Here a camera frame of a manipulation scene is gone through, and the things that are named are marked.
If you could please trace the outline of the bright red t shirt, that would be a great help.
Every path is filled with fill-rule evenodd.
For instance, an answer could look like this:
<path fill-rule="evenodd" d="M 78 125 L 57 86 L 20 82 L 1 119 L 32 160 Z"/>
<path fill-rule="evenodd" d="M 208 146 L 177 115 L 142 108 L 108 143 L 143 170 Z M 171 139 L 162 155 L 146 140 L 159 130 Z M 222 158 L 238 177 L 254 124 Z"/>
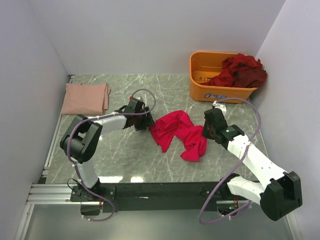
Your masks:
<path fill-rule="evenodd" d="M 203 126 L 194 125 L 189 115 L 183 110 L 176 110 L 157 119 L 149 131 L 155 143 L 167 152 L 174 137 L 184 146 L 180 157 L 184 161 L 199 162 L 207 151 L 207 139 L 202 136 Z"/>

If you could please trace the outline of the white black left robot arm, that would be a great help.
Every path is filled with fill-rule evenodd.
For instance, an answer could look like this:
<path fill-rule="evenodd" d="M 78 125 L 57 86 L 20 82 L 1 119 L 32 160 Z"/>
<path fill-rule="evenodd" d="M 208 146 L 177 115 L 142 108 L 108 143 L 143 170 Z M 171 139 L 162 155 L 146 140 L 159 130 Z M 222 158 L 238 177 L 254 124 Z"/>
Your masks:
<path fill-rule="evenodd" d="M 88 201 L 94 201 L 100 195 L 101 182 L 91 162 L 100 136 L 132 126 L 136 131 L 146 130 L 155 124 L 151 110 L 141 99 L 132 97 L 127 105 L 110 114 L 74 117 L 59 146 L 73 164 L 78 182 L 83 187 L 82 195 Z"/>

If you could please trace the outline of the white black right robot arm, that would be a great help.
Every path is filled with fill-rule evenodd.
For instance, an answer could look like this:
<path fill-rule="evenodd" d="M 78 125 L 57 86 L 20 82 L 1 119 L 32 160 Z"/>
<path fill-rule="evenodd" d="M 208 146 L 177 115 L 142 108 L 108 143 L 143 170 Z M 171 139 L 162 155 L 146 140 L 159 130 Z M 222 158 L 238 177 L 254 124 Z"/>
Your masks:
<path fill-rule="evenodd" d="M 247 180 L 234 171 L 223 177 L 207 197 L 204 211 L 216 191 L 222 198 L 243 197 L 260 205 L 265 215 L 277 221 L 303 204 L 301 179 L 273 163 L 237 125 L 228 125 L 221 109 L 204 112 L 203 137 L 214 140 L 239 159 L 258 179 Z"/>

